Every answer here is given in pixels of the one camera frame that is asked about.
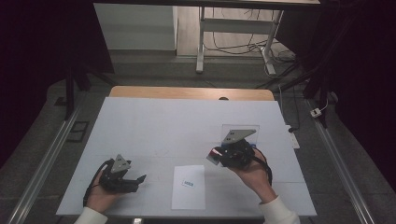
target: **white sleeve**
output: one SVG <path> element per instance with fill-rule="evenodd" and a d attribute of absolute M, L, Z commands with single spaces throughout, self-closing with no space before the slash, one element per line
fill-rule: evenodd
<path fill-rule="evenodd" d="M 297 214 L 290 211 L 279 196 L 270 203 L 260 204 L 259 207 L 264 213 L 265 224 L 300 224 Z"/>
<path fill-rule="evenodd" d="M 106 216 L 92 210 L 89 207 L 84 207 L 84 210 L 75 224 L 105 224 L 106 222 Z"/>

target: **paper sheet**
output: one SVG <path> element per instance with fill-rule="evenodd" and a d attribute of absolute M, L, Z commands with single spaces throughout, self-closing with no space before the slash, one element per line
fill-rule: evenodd
<path fill-rule="evenodd" d="M 172 209 L 205 210 L 203 165 L 175 166 Z"/>

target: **wooden edge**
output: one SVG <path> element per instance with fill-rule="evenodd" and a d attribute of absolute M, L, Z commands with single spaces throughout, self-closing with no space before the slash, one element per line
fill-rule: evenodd
<path fill-rule="evenodd" d="M 161 98 L 161 99 L 197 99 L 218 100 L 227 97 L 239 101 L 274 101 L 274 95 L 268 90 L 180 88 L 180 87 L 138 87 L 116 86 L 111 89 L 110 97 Z"/>

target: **person's right hand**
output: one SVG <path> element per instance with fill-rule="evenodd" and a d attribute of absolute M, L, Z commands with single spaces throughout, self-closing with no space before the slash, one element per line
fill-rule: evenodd
<path fill-rule="evenodd" d="M 266 161 L 258 149 L 254 149 L 255 157 Z M 252 161 L 245 169 L 229 168 L 234 171 L 242 181 L 260 197 L 263 203 L 269 203 L 276 198 L 276 194 L 268 182 L 264 167 Z"/>

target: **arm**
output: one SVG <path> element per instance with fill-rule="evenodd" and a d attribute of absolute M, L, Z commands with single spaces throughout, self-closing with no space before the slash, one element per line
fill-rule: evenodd
<path fill-rule="evenodd" d="M 103 213 L 113 204 L 121 195 L 121 193 L 112 193 L 104 190 L 99 185 L 99 178 L 102 172 L 96 177 L 93 182 L 92 191 L 87 201 L 87 206 L 84 207 L 82 214 L 79 216 L 76 224 L 105 224 L 107 217 Z"/>
<path fill-rule="evenodd" d="M 258 149 L 254 149 L 255 156 L 262 161 L 266 161 Z M 265 224 L 299 224 L 298 216 L 291 212 L 276 195 L 264 168 L 252 161 L 245 169 L 230 168 L 242 181 L 252 189 L 262 200 L 259 207 L 265 217 Z"/>

